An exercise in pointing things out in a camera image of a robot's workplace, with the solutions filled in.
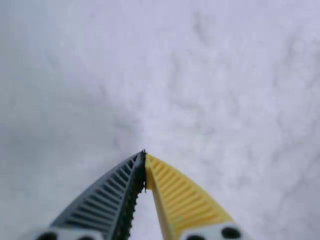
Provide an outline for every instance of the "screw hole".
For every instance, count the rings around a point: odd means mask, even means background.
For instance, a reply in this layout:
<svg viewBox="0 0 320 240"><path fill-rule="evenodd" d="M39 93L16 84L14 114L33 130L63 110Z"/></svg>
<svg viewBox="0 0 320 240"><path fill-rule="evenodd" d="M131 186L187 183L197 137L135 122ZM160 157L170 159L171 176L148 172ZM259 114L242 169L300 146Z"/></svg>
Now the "screw hole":
<svg viewBox="0 0 320 240"><path fill-rule="evenodd" d="M49 231L41 234L36 240L57 240L58 236L55 232Z"/></svg>
<svg viewBox="0 0 320 240"><path fill-rule="evenodd" d="M200 235L190 235L186 240L206 240L203 236Z"/></svg>
<svg viewBox="0 0 320 240"><path fill-rule="evenodd" d="M78 240L95 240L92 236L82 236Z"/></svg>
<svg viewBox="0 0 320 240"><path fill-rule="evenodd" d="M241 237L240 231L234 227L225 227L221 234L225 239L239 239Z"/></svg>

